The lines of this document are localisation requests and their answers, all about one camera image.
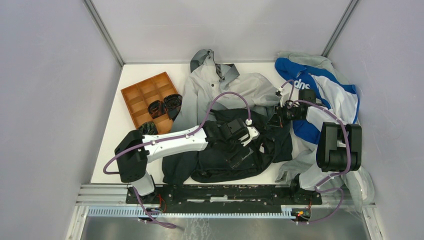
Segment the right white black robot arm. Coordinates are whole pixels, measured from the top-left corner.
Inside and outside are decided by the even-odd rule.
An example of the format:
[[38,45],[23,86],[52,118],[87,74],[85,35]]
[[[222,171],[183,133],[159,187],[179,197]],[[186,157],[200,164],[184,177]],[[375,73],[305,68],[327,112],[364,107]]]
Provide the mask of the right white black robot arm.
[[279,100],[275,104],[275,119],[281,127],[293,129],[295,122],[306,121],[318,131],[318,142],[305,141],[306,150],[285,161],[278,171],[275,181],[291,187],[289,199],[302,204],[309,198],[309,192],[334,190],[345,184],[346,177],[357,177],[362,164],[362,127],[318,105],[310,90],[302,90],[295,101],[282,87],[275,95]]

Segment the grey black zip jacket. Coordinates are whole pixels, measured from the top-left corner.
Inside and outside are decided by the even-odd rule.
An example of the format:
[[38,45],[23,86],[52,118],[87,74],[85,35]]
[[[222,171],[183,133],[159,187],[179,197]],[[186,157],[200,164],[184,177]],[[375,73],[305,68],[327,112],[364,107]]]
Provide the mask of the grey black zip jacket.
[[164,183],[241,180],[291,160],[291,127],[270,124],[279,101],[276,88],[262,74],[239,73],[234,64],[216,63],[211,49],[199,50],[190,61],[171,130],[202,126],[208,145],[164,157]]

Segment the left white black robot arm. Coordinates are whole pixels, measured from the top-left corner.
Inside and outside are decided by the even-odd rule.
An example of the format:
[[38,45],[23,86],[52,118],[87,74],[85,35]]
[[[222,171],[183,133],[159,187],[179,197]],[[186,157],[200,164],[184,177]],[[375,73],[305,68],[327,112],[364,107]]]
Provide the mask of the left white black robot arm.
[[147,165],[157,159],[185,152],[217,149],[234,155],[257,139],[260,132],[250,119],[237,118],[229,123],[207,120],[192,128],[161,134],[142,134],[132,130],[115,148],[120,181],[136,188],[138,197],[147,204],[154,202],[158,191]]

